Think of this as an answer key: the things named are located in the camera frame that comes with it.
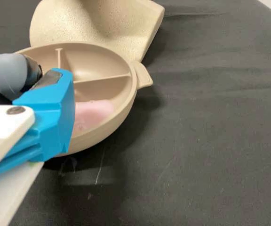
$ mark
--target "beige bowl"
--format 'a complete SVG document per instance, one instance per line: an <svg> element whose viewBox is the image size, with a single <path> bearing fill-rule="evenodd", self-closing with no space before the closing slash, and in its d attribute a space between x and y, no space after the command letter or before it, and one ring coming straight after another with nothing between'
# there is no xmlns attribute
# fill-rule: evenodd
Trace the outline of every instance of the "beige bowl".
<svg viewBox="0 0 271 226"><path fill-rule="evenodd" d="M127 117L138 89L153 84L140 62L128 62L108 48L58 43L18 51L37 61L45 73L58 67L74 75L75 100L110 100L115 111L95 128L73 135L67 154L87 149L113 133Z"/></svg>

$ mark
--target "gray rubber tip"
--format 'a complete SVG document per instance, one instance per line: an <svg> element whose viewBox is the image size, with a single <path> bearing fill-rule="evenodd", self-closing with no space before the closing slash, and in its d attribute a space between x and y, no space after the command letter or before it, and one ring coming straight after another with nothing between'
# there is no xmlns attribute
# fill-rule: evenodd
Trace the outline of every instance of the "gray rubber tip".
<svg viewBox="0 0 271 226"><path fill-rule="evenodd" d="M40 78L41 69L36 64L33 70L29 61L34 65L21 54L0 54L0 93L11 101L22 95L25 85L32 85Z"/></svg>

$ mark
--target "blue plastic part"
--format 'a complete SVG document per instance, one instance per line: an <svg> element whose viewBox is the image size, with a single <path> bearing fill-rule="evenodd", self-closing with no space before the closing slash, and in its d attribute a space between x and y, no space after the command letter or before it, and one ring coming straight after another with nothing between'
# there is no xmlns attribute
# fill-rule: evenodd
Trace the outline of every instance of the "blue plastic part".
<svg viewBox="0 0 271 226"><path fill-rule="evenodd" d="M75 96L71 72L62 74L55 84L29 90L13 105L34 110L35 123L0 162L0 174L26 161L47 161L68 151L75 121Z"/></svg>

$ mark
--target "screw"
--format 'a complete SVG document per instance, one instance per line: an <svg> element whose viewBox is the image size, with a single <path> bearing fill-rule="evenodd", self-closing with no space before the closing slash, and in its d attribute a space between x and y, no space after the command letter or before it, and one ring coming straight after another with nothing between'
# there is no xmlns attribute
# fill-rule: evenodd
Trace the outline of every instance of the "screw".
<svg viewBox="0 0 271 226"><path fill-rule="evenodd" d="M23 113L26 109L23 107L11 107L7 110L7 114L20 114Z"/></svg>

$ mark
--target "beige lid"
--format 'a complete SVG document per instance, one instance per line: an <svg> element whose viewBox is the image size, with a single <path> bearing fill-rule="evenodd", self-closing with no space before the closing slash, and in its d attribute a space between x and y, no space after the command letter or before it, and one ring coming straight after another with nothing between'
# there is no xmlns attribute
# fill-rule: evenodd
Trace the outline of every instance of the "beige lid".
<svg viewBox="0 0 271 226"><path fill-rule="evenodd" d="M163 16L164 8L151 0L42 0L32 17L30 44L81 41L141 62Z"/></svg>

